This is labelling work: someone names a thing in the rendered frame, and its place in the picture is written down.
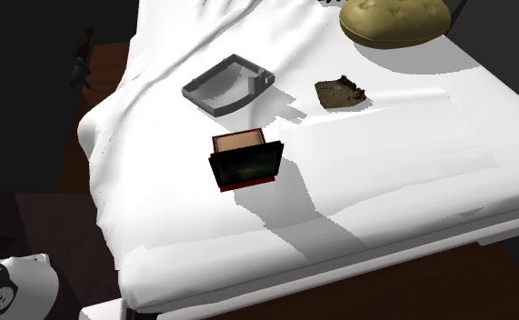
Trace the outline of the red and black box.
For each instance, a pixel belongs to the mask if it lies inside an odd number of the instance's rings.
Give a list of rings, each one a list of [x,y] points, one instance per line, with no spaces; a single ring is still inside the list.
[[[221,192],[273,182],[284,151],[281,141],[266,142],[261,128],[213,137],[208,160]]]

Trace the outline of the grey open tray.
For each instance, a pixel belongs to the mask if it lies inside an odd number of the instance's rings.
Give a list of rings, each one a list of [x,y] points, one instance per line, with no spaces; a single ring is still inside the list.
[[[275,81],[261,66],[232,54],[182,87],[183,96],[213,117],[252,103]]]

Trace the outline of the brown crumpled flat object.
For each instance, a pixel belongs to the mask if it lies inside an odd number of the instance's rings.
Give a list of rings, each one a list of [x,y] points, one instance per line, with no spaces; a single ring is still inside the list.
[[[317,82],[314,88],[324,109],[352,107],[367,99],[365,90],[345,75],[336,80]]]

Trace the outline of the olive green pillow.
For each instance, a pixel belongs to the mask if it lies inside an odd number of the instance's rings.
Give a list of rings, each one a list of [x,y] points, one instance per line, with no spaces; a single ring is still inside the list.
[[[442,0],[348,0],[339,13],[347,37],[376,49],[429,42],[443,35],[451,22]]]

